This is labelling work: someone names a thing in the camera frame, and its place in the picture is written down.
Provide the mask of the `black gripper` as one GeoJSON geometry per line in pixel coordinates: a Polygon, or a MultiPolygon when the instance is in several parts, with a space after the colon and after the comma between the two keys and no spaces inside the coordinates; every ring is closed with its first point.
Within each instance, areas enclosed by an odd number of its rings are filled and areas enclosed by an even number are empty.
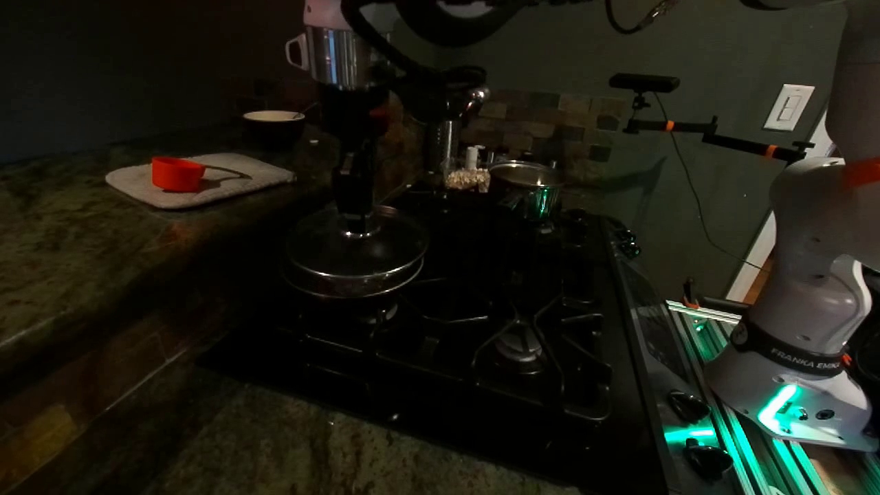
{"type": "Polygon", "coordinates": [[[387,131],[386,84],[320,84],[321,130],[338,139],[338,166],[334,170],[334,199],[345,214],[371,211],[378,139],[387,131]]]}

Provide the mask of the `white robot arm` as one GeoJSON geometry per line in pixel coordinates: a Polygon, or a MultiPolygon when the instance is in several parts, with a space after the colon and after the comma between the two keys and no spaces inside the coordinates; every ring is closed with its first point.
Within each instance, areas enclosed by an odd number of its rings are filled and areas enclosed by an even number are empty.
{"type": "Polygon", "coordinates": [[[776,267],[703,379],[767,435],[875,452],[878,401],[844,351],[873,311],[864,267],[880,258],[880,0],[842,5],[824,130],[844,161],[800,160],[774,182],[776,267]]]}

